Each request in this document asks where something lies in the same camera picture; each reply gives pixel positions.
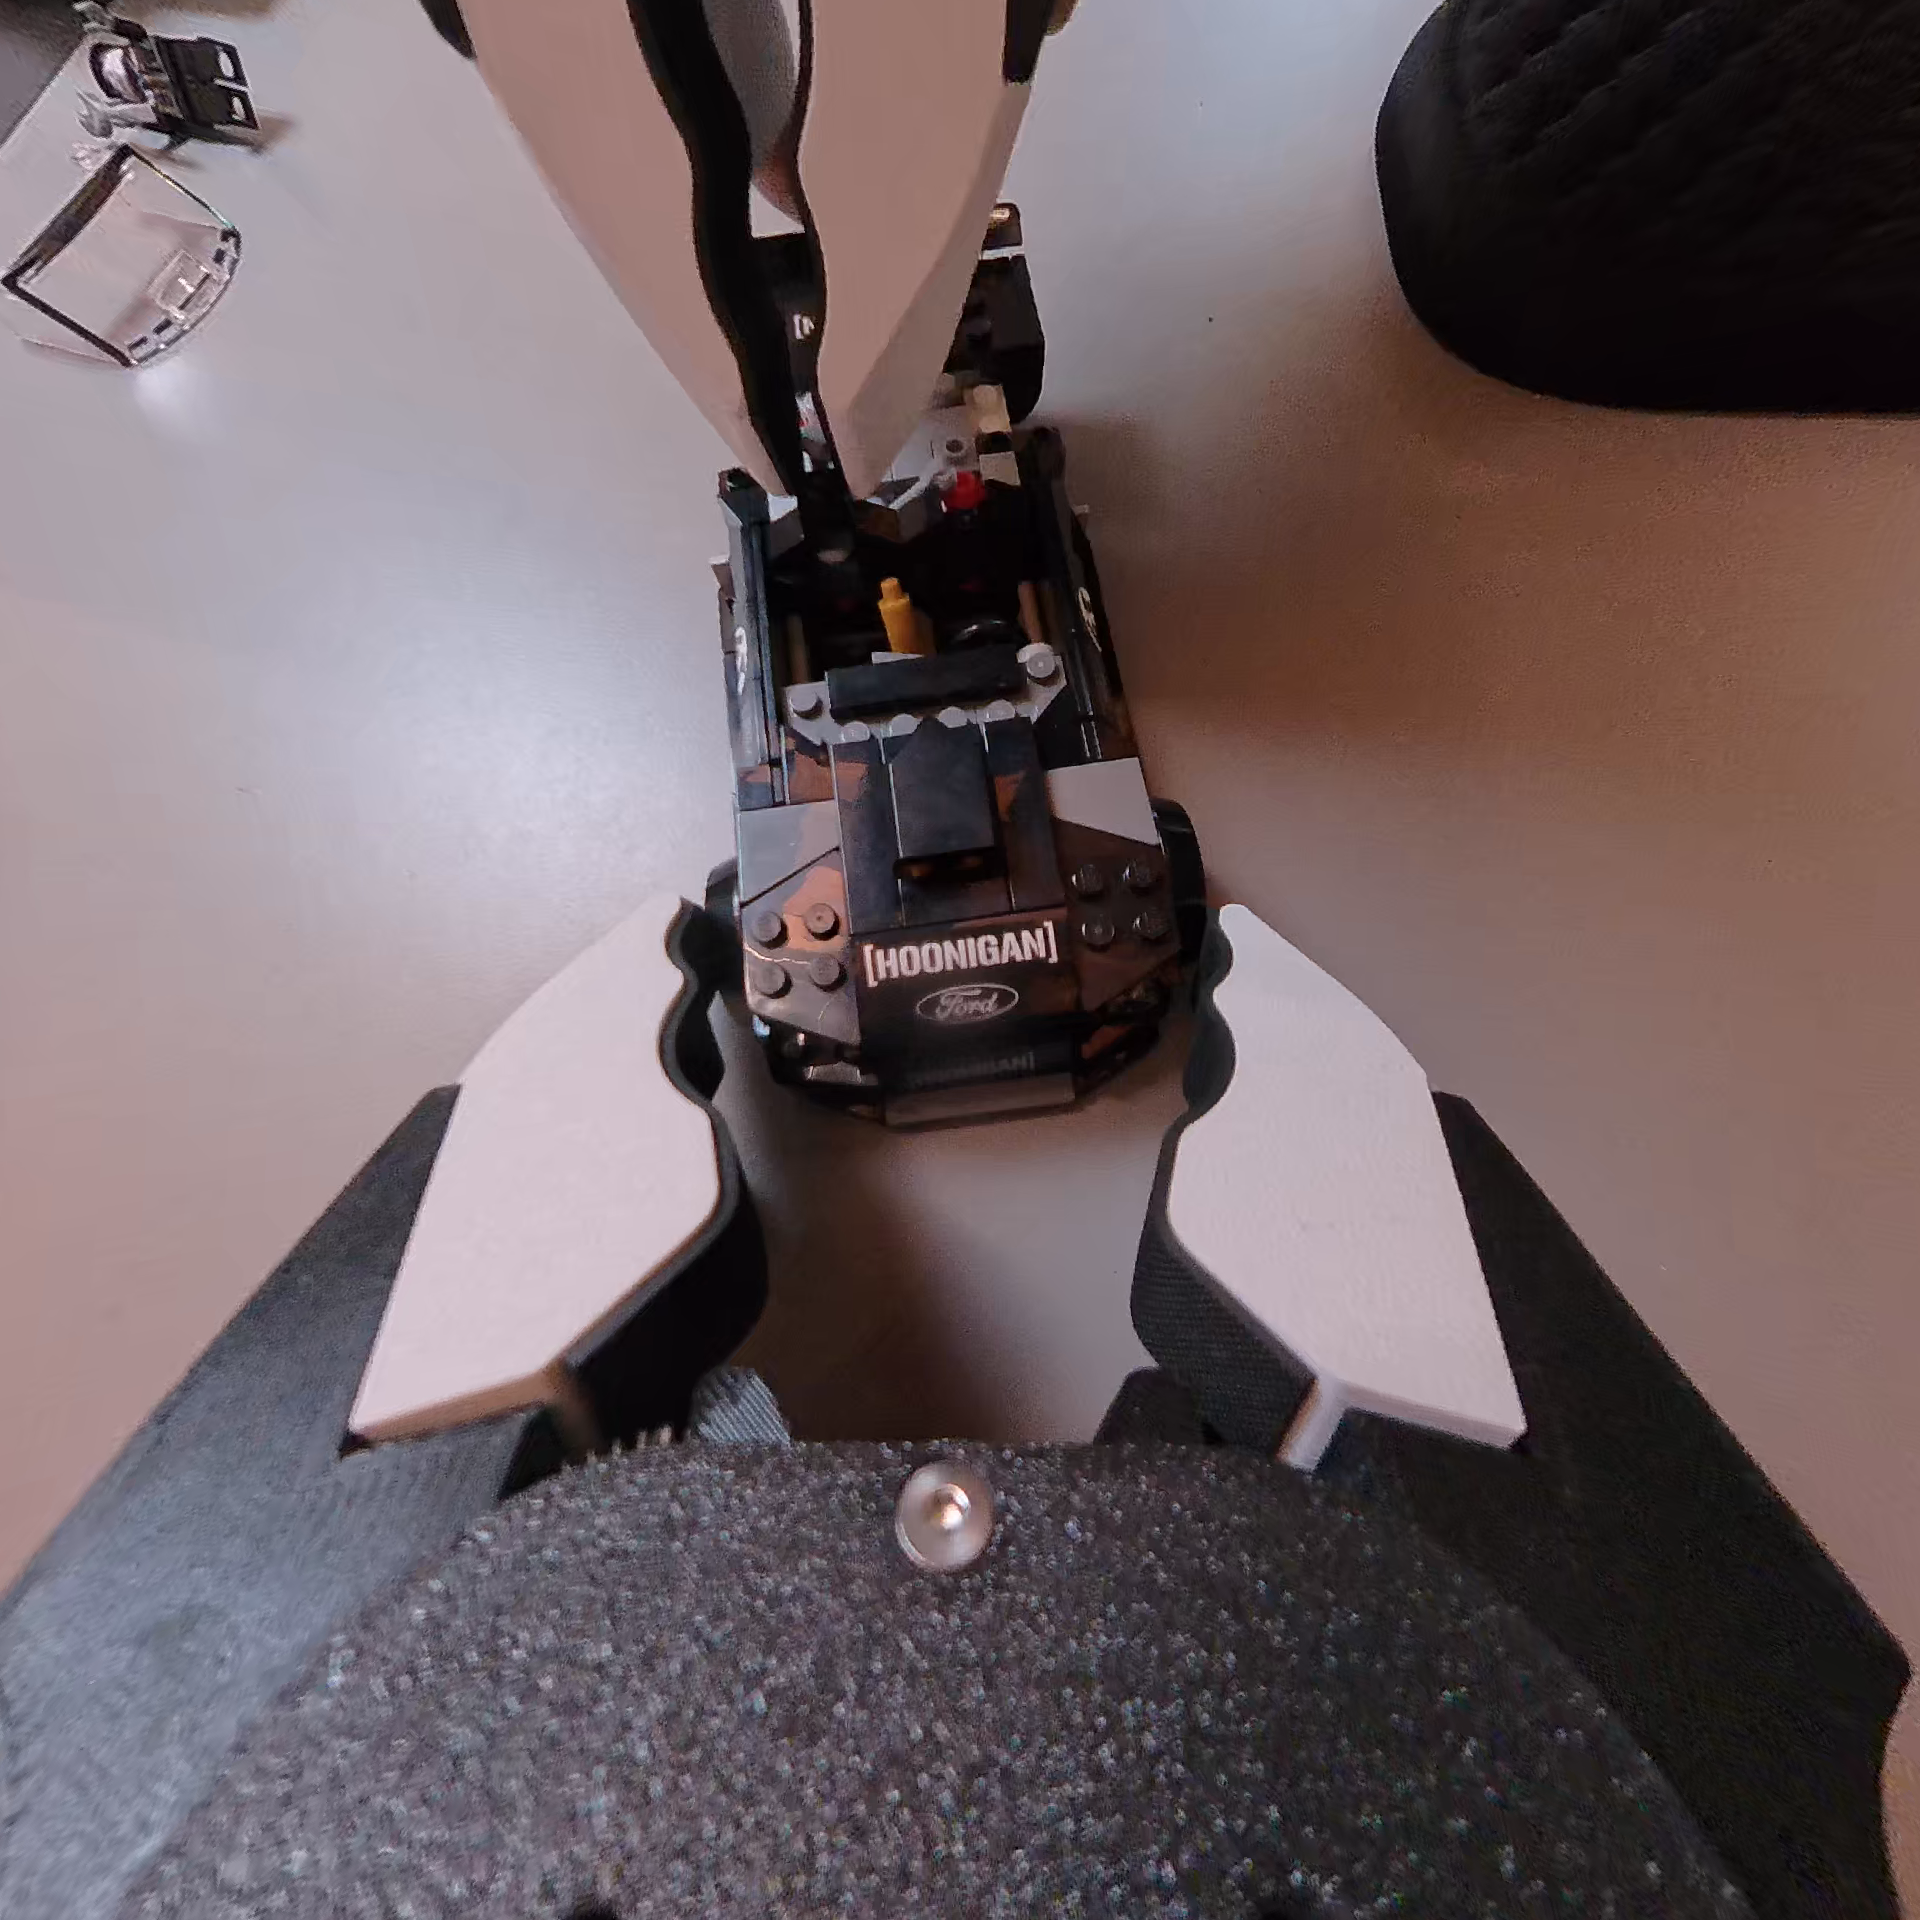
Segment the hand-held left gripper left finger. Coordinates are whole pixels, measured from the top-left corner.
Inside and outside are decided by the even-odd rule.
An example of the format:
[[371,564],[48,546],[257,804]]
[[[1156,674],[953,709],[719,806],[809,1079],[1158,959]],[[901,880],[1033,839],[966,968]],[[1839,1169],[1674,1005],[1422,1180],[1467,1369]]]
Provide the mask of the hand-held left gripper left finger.
[[550,1414],[568,1450],[684,1425],[739,1342],[739,1166],[714,1098],[726,944],[677,894],[568,961],[464,1067],[348,1440]]

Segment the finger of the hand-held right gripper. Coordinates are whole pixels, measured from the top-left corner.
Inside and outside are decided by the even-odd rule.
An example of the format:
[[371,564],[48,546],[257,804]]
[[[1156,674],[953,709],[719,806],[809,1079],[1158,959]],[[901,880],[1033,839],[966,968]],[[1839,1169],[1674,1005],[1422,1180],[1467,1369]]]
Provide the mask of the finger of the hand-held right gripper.
[[772,493],[849,488],[829,396],[854,117],[809,4],[455,4],[452,37],[663,370]]
[[852,494],[923,418],[1042,55],[1042,4],[798,7],[796,146],[825,321],[814,392]]

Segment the black mesh pad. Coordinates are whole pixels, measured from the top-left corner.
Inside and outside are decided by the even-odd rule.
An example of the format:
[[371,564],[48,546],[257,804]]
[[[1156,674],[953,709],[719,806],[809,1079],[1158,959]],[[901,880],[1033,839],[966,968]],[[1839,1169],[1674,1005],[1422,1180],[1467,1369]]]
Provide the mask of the black mesh pad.
[[1483,376],[1915,415],[1913,3],[1446,3],[1375,155],[1405,304]]

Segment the black lego car model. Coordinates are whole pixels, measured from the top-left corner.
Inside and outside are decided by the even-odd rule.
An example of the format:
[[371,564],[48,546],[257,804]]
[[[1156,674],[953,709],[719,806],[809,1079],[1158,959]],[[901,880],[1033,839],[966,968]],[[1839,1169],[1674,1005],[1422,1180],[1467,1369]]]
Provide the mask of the black lego car model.
[[895,1128],[1069,1106],[1158,1039],[1203,861],[1138,755],[1043,331],[996,203],[876,488],[718,478],[741,1000],[773,1077]]

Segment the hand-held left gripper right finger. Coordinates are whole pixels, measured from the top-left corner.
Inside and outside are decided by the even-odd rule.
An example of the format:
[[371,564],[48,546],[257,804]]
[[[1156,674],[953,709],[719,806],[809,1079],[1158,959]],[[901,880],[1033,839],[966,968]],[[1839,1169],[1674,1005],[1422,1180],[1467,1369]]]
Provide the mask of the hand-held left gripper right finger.
[[1246,907],[1212,917],[1135,1323],[1203,1422],[1311,1470],[1348,1417],[1526,1433],[1428,1073]]

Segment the clear lego windshield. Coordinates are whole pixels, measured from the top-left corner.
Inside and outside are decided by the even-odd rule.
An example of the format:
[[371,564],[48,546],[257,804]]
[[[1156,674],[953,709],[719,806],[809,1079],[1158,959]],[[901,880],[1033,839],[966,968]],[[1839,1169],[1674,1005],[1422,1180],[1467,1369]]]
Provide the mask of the clear lego windshield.
[[3,269],[3,322],[31,347],[139,372],[209,321],[241,261],[226,216],[117,144]]

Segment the small black lego piece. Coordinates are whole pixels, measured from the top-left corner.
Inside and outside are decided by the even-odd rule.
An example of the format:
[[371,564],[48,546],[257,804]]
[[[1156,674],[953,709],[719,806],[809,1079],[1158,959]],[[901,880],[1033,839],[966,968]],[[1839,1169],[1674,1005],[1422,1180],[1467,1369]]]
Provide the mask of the small black lego piece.
[[263,135],[239,51],[210,37],[156,35],[104,4],[74,3],[82,90],[78,126],[100,146],[259,147]]

